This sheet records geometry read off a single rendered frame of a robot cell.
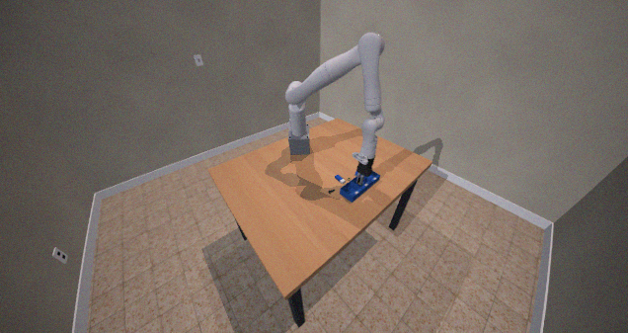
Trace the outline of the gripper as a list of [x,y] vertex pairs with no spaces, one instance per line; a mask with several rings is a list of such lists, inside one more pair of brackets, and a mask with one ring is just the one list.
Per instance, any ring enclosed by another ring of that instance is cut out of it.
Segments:
[[364,149],[363,147],[361,147],[360,153],[358,153],[358,152],[354,152],[353,153],[353,158],[358,161],[358,165],[357,165],[357,168],[356,168],[356,171],[358,172],[357,173],[356,183],[359,182],[359,185],[362,184],[364,176],[368,177],[368,176],[371,175],[371,173],[372,173],[372,165],[373,165],[374,158],[375,158],[375,153],[376,153],[376,149],[374,149],[374,150],[367,150],[367,149]]

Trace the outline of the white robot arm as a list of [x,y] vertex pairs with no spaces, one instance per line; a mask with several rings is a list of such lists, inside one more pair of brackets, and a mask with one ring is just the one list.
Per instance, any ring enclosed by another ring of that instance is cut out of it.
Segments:
[[320,65],[303,83],[299,81],[290,83],[285,93],[285,100],[289,104],[289,123],[290,130],[292,125],[292,134],[302,136],[306,133],[306,99],[361,65],[365,110],[377,111],[370,113],[372,117],[362,123],[362,147],[367,150],[376,149],[378,137],[375,132],[384,126],[379,80],[379,56],[384,47],[385,42],[382,36],[367,33],[360,38],[358,45]]

